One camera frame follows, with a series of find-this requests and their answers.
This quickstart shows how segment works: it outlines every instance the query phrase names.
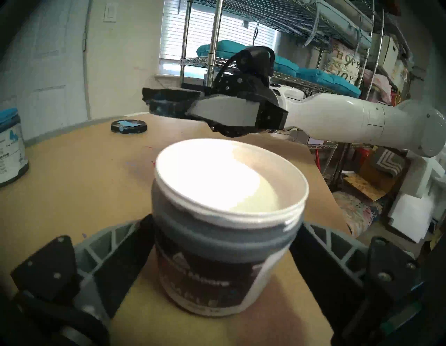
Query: black lid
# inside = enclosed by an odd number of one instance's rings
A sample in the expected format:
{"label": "black lid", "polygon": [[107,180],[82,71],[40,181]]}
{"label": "black lid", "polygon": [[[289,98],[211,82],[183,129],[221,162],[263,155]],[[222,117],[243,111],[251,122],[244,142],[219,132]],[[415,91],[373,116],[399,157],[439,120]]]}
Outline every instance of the black lid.
{"label": "black lid", "polygon": [[143,133],[147,131],[147,124],[136,119],[118,120],[111,123],[111,130],[122,134]]}

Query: pillow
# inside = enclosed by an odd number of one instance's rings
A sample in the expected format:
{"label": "pillow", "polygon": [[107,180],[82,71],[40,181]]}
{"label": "pillow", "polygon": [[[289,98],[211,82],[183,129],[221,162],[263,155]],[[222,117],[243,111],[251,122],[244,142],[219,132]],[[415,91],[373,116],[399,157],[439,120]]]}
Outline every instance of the pillow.
{"label": "pillow", "polygon": [[359,54],[347,48],[342,43],[331,39],[330,52],[324,71],[344,78],[350,84],[355,84],[359,75]]}
{"label": "pillow", "polygon": [[345,96],[358,98],[361,95],[361,91],[354,85],[348,83],[344,78],[330,75],[321,70],[300,68],[296,77],[330,88]]}
{"label": "pillow", "polygon": [[[222,40],[217,43],[217,51],[216,54],[219,58],[229,59],[235,53],[240,52],[241,50],[250,47],[244,46],[240,43]],[[197,49],[198,56],[206,56],[209,53],[210,45],[202,45]],[[290,75],[292,77],[296,77],[296,71],[299,70],[299,66],[295,63],[292,63],[288,59],[285,59],[281,56],[276,55],[274,60],[274,71],[285,73],[286,75]]]}

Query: cardboard box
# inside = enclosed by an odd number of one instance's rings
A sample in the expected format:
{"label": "cardboard box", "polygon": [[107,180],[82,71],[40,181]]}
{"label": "cardboard box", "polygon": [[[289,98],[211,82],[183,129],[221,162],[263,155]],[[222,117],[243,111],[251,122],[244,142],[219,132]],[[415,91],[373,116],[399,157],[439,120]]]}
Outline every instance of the cardboard box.
{"label": "cardboard box", "polygon": [[[378,56],[378,50],[380,46],[380,36],[373,35],[372,46],[369,51],[368,65],[372,67],[376,63],[376,57]],[[383,36],[383,42],[381,44],[380,58],[378,60],[378,68],[381,72],[384,72],[389,77],[393,68],[395,67],[396,59],[398,57],[398,46],[390,36]]]}
{"label": "cardboard box", "polygon": [[396,86],[396,88],[402,92],[404,83],[406,83],[407,69],[403,62],[399,59],[396,60],[393,71],[389,76],[390,81]]}
{"label": "cardboard box", "polygon": [[389,193],[397,182],[401,183],[401,177],[407,169],[403,169],[400,174],[392,177],[390,174],[379,171],[371,165],[373,154],[370,153],[366,158],[358,174],[348,176],[344,180],[372,201],[376,201]]}

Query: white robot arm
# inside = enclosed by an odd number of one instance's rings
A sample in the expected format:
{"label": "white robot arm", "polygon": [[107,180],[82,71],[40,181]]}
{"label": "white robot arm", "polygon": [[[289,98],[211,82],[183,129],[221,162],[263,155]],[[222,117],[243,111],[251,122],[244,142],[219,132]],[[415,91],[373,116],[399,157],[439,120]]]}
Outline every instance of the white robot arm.
{"label": "white robot arm", "polygon": [[419,101],[390,107],[325,93],[298,101],[285,92],[278,99],[288,111],[284,128],[298,127],[316,139],[409,149],[423,157],[437,155],[446,142],[443,115]]}

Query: screw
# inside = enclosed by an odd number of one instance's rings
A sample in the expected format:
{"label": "screw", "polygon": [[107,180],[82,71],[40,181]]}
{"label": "screw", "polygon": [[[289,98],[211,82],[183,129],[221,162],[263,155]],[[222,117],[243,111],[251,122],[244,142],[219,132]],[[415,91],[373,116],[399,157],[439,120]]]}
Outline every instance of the screw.
{"label": "screw", "polygon": [[392,281],[392,277],[384,271],[382,271],[378,274],[378,278],[381,279],[382,281],[386,281],[386,282]]}

